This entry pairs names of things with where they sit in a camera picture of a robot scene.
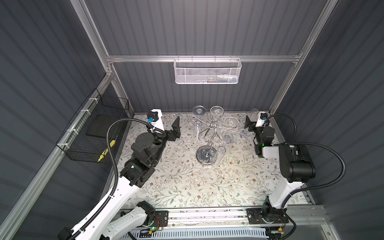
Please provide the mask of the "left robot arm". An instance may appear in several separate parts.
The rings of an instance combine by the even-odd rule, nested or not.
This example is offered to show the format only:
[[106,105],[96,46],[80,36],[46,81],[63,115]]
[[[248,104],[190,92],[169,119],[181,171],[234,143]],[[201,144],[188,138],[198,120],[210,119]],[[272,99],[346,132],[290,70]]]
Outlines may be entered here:
[[99,203],[75,226],[64,228],[58,234],[60,240],[118,240],[131,230],[149,227],[155,220],[155,208],[146,201],[137,204],[127,214],[114,220],[121,207],[134,196],[155,172],[168,141],[180,138],[180,118],[176,118],[171,130],[164,130],[160,110],[152,110],[147,120],[123,118],[112,123],[112,127],[123,122],[137,122],[147,132],[137,136],[131,149],[131,159],[118,171],[114,158],[114,184]]

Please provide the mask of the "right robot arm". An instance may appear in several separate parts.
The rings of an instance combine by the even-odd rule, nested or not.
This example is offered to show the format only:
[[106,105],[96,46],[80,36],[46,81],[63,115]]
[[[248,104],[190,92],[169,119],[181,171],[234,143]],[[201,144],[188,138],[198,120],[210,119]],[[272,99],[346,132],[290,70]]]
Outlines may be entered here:
[[283,211],[287,209],[289,199],[295,190],[316,176],[316,168],[305,146],[273,144],[276,131],[269,124],[274,116],[261,113],[256,122],[246,116],[244,129],[255,135],[256,154],[260,158],[278,160],[282,175],[275,190],[266,197],[261,208],[247,209],[250,224],[287,223],[289,220]]

